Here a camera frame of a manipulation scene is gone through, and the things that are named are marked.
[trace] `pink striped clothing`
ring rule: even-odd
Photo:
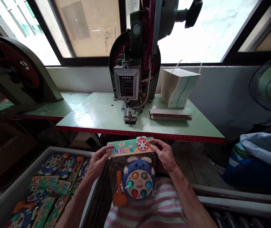
[[[104,227],[188,227],[181,201],[171,179],[158,177],[153,198],[111,205]]]

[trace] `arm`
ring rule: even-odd
[[[160,147],[159,149],[157,146],[151,145],[151,148],[158,154],[160,161],[171,177],[173,185],[182,203],[183,211],[189,227],[216,228],[217,225],[201,204],[188,183],[188,180],[176,164],[171,146],[158,139],[151,139],[149,142],[155,143]]]
[[[71,201],[67,204],[65,211],[57,222],[55,228],[79,227],[91,187],[94,181],[101,174],[105,161],[111,154],[111,152],[107,152],[107,150],[113,147],[114,146],[105,146],[92,155],[85,178],[77,188]]]

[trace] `stack of paper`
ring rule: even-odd
[[[188,96],[200,74],[180,68],[164,70],[162,99],[168,108],[185,108]]]
[[[151,119],[192,120],[192,115],[185,114],[183,110],[150,109]]]

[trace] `metal machine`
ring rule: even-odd
[[[131,29],[114,42],[109,69],[115,98],[123,100],[123,120],[135,124],[144,105],[154,98],[161,67],[158,41],[170,35],[175,22],[194,26],[202,0],[177,10],[178,0],[142,0],[140,10],[130,14]]]
[[[35,110],[63,99],[39,58],[7,37],[0,37],[0,92],[14,104],[0,115]]]

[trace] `red table edge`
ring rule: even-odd
[[[27,114],[13,114],[13,115],[11,115],[11,118],[17,118],[17,119],[42,119],[42,120],[56,120],[56,121],[61,121],[63,119],[63,117],[27,115]]]
[[[109,135],[126,135],[126,136],[142,136],[168,139],[168,140],[181,140],[181,141],[193,141],[193,142],[208,142],[208,143],[223,143],[225,138],[220,137],[205,137],[205,136],[188,136],[188,135],[172,135],[172,134],[160,134],[151,132],[138,132],[138,131],[121,131],[121,130],[107,130],[107,129],[95,129],[95,128],[80,128],[80,127],[67,127],[56,126],[57,130],[65,131],[79,131],[88,133],[101,133]]]

